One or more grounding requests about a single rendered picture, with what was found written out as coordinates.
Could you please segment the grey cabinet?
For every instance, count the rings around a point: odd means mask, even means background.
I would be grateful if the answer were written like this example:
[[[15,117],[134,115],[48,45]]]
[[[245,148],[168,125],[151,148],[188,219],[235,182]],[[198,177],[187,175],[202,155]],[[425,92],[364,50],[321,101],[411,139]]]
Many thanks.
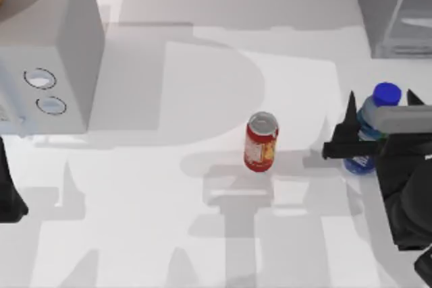
[[[358,0],[371,57],[432,59],[432,0]]]

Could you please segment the blue bottle with blue cap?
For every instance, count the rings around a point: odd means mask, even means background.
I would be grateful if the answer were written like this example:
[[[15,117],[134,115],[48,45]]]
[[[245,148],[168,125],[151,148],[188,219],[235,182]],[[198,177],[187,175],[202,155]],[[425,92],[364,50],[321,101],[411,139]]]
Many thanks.
[[[358,133],[360,141],[376,141],[386,137],[384,133],[372,126],[372,115],[379,107],[398,106],[401,97],[401,89],[391,82],[382,82],[375,86],[372,94],[365,99],[357,113],[357,120],[360,123]],[[367,175],[375,170],[375,161],[372,156],[356,156],[344,159],[344,166],[347,171],[355,175]]]

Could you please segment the red and white can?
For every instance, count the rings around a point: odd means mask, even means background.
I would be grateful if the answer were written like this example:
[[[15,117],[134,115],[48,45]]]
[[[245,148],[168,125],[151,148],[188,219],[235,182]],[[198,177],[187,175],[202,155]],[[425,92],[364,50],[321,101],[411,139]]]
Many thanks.
[[[272,113],[254,113],[246,124],[244,163],[252,171],[266,172],[275,160],[279,124]]]

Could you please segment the large microwave knob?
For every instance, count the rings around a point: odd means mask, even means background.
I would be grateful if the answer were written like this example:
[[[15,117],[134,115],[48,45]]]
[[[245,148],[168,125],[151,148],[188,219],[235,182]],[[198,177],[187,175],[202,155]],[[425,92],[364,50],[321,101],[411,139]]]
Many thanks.
[[[49,70],[37,67],[23,73],[26,83],[39,90],[48,90],[57,84],[57,78]]]

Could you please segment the pale grey rounded box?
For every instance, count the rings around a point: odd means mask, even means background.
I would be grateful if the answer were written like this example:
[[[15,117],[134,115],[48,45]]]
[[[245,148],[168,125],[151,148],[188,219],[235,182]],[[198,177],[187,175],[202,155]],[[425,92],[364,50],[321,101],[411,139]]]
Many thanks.
[[[371,125],[384,134],[432,133],[432,106],[382,106],[371,115]]]

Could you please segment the small microwave knob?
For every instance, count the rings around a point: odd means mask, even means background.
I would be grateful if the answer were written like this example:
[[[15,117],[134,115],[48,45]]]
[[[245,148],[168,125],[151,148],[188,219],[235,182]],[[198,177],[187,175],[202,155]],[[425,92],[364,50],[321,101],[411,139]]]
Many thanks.
[[[66,103],[56,96],[38,98],[36,100],[37,108],[48,115],[61,115],[66,112]]]

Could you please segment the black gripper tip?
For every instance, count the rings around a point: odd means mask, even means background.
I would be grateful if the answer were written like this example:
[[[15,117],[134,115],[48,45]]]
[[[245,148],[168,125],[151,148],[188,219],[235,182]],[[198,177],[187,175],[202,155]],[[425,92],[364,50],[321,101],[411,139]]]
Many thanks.
[[[0,136],[0,224],[18,223],[28,212],[29,208],[11,177],[4,141]]]

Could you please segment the pale microwave oven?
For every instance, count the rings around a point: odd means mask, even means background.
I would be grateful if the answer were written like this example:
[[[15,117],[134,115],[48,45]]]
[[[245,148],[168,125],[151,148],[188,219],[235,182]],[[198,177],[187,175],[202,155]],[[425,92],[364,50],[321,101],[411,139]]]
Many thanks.
[[[0,136],[83,134],[88,129],[105,48],[97,0],[3,0],[0,6]],[[23,73],[49,70],[57,84],[29,86]],[[67,105],[48,115],[38,98]]]

